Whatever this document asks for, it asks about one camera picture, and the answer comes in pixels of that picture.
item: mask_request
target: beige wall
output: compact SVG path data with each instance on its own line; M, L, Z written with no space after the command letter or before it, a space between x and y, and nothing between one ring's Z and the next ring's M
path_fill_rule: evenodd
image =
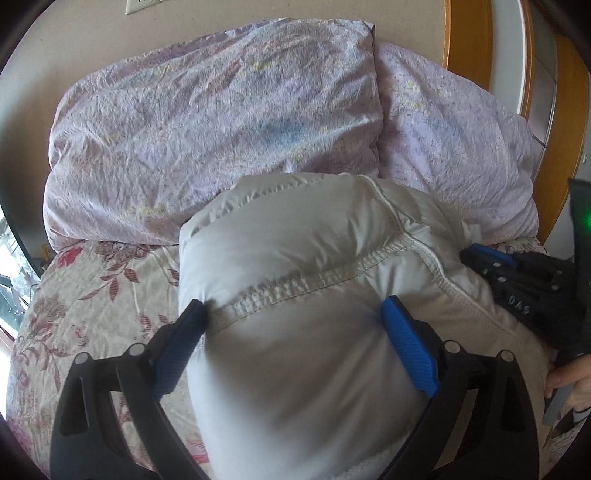
M170 0L124 16L125 0L56 0L0 74L0 202L33 256L48 136L66 89L96 69L168 44L274 17L363 19L378 38L441 62L443 0Z

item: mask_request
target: human hand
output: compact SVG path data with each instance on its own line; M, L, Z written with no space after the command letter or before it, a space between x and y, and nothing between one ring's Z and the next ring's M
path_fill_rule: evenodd
M576 411L591 407L591 355L583 355L557 368L546 377L544 396L550 398L555 388L575 383L567 405Z

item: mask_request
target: white pillow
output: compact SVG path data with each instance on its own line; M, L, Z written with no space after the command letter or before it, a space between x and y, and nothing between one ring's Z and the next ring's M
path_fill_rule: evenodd
M541 420L544 349L460 263L474 240L428 195L347 174L245 177L194 215L178 304L208 307L187 375L217 480L379 477L426 404L382 326L390 295L469 352L513 351Z
M374 55L384 108L380 177L456 209L468 224L480 225L487 244L536 235L525 119L404 48L378 42Z

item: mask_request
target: pillow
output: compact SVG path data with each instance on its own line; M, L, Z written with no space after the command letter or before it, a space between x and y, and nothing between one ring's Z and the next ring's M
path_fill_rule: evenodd
M244 175L377 176L373 29L271 20L91 74L61 101L44 220L51 246L167 245Z
M470 80L404 48L377 42L384 128L379 176L433 195L479 225L486 244L534 236L532 136Z
M183 225L179 309L209 313L187 378L217 480L380 476L426 404L382 326L390 295L468 352L513 351L540 422L544 348L460 263L477 230L347 174L245 177Z

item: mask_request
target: blue gripper pad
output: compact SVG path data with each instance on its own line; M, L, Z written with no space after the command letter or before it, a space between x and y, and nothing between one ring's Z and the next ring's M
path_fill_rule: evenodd
M397 297L389 297L382 303L382 321L414 386L433 398L440 386L437 359L413 328L415 320Z
M493 260L499 262L500 264L502 264L506 267L511 267L511 268L517 267L515 260L513 260L512 256L510 256L508 254L504 254L502 252L499 252L498 250L495 250L494 248L485 247L484 245L480 245L480 244L472 244L469 248L475 250L476 252L478 252L482 255L486 255L487 257L491 257Z
M152 395L157 400L177 386L199 339L207 329L207 308L192 300L174 324L174 333L154 365L155 381Z

